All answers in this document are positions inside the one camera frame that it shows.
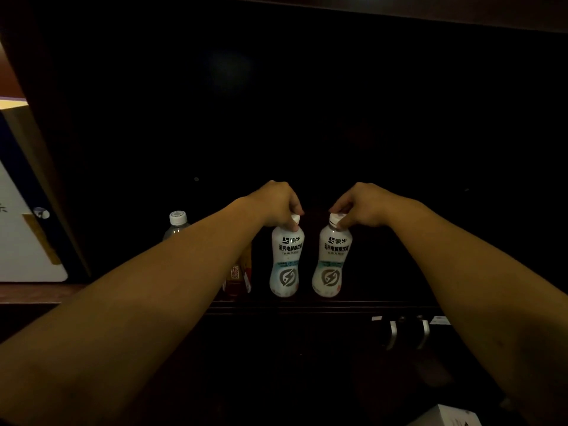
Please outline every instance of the circular gray logo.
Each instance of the circular gray logo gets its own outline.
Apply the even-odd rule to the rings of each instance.
[[[322,272],[322,282],[324,286],[333,287],[339,282],[339,271],[337,269],[326,269]]]
[[[296,269],[284,269],[280,272],[280,283],[285,287],[293,286],[296,282]]]

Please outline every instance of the person's left arm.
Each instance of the person's left arm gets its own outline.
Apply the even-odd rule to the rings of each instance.
[[[263,225],[298,230],[285,182],[269,182],[132,258],[0,345],[0,418],[115,418],[194,327]]]

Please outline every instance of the person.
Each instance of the person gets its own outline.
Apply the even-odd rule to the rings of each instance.
[[[418,201],[357,183],[338,226],[390,226],[481,365],[531,424],[566,424],[568,296]],[[304,214],[270,181],[104,275],[0,345],[0,418],[15,425],[116,418],[195,326],[263,226]]]

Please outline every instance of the plastic bottle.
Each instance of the plastic bottle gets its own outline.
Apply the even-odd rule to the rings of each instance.
[[[353,241],[349,230],[337,230],[337,223],[344,216],[330,214],[330,224],[320,232],[319,257],[312,287],[325,298],[332,298],[341,290],[343,264]]]
[[[164,241],[174,234],[180,233],[181,230],[191,225],[188,223],[188,216],[183,211],[173,211],[170,214],[170,224],[170,228],[167,229],[166,233],[164,234]]]
[[[292,219],[299,224],[300,215],[292,214]],[[304,245],[304,232],[290,232],[277,227],[272,232],[272,273],[270,289],[281,298],[288,298],[298,290],[298,261]]]

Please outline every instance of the hand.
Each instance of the hand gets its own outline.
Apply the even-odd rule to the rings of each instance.
[[[396,203],[406,200],[378,185],[357,182],[341,196],[330,208],[330,212],[347,213],[338,223],[337,228],[348,229],[354,224],[370,227],[388,225],[388,215]]]
[[[292,214],[304,215],[300,200],[287,182],[268,181],[261,188],[248,195],[259,206],[264,225],[267,227],[285,227],[297,232],[299,227],[292,219]]]

